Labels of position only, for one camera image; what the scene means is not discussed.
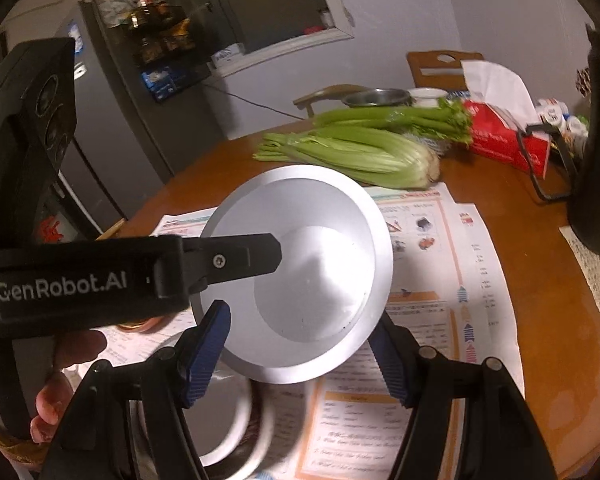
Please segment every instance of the wall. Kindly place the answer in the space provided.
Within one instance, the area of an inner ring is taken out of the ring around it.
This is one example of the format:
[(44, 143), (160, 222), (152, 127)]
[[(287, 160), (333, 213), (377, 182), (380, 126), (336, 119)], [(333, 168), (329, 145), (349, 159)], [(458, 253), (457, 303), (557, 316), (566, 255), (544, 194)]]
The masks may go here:
[(78, 1), (20, 0), (0, 27), (6, 31), (9, 49), (23, 41), (54, 36)]
[(576, 0), (451, 0), (464, 50), (516, 72), (533, 99), (580, 99), (576, 70), (587, 65), (590, 19)]
[[(325, 86), (353, 83), (374, 87), (413, 85), (408, 50), (459, 48), (450, 0), (343, 0), (355, 22), (351, 40), (277, 57), (213, 82), (218, 88), (301, 116), (292, 100)], [(229, 138), (288, 123), (291, 118), (207, 89)]]

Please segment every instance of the red tissue box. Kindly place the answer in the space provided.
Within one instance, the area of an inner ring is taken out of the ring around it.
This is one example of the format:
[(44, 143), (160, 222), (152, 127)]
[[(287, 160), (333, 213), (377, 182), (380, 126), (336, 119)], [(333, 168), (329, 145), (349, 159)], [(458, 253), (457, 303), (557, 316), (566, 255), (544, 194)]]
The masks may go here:
[[(465, 101), (464, 107), (474, 118), (471, 151), (528, 171), (528, 164), (518, 147), (516, 125), (504, 110), (474, 101)], [(529, 152), (536, 176), (544, 178), (551, 142), (547, 134), (533, 134), (522, 141)]]

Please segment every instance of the human hand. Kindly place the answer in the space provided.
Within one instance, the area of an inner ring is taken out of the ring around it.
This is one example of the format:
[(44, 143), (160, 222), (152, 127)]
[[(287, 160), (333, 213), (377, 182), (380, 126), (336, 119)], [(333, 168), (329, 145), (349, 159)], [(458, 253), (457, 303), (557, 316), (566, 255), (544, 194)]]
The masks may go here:
[(60, 370), (93, 361), (106, 347), (107, 339), (97, 330), (83, 330), (58, 336), (54, 371), (36, 396), (38, 415), (33, 418), (30, 427), (34, 442), (51, 442), (74, 394), (69, 380)]

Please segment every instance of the metal bowl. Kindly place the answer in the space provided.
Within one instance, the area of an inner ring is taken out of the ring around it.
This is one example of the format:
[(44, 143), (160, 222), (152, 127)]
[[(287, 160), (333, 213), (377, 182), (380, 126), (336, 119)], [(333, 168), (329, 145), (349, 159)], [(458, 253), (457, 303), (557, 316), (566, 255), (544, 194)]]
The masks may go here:
[(397, 88), (374, 88), (346, 96), (342, 102), (351, 108), (362, 106), (395, 106), (402, 105), (409, 99), (409, 94)]

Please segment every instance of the window frame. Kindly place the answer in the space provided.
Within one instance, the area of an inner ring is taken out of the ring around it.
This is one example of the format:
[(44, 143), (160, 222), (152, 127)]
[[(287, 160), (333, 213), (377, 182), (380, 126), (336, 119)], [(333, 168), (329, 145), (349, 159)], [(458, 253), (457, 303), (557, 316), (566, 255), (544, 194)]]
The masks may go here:
[(285, 56), (311, 46), (317, 46), (334, 41), (350, 40), (354, 37), (353, 26), (347, 16), (347, 11), (342, 0), (325, 0), (333, 17), (334, 28), (327, 28), (306, 36), (298, 36), (281, 41), (265, 48), (245, 54), (240, 59), (227, 66), (212, 69), (212, 76), (217, 78), (227, 77), (251, 66), (263, 63), (279, 56)]

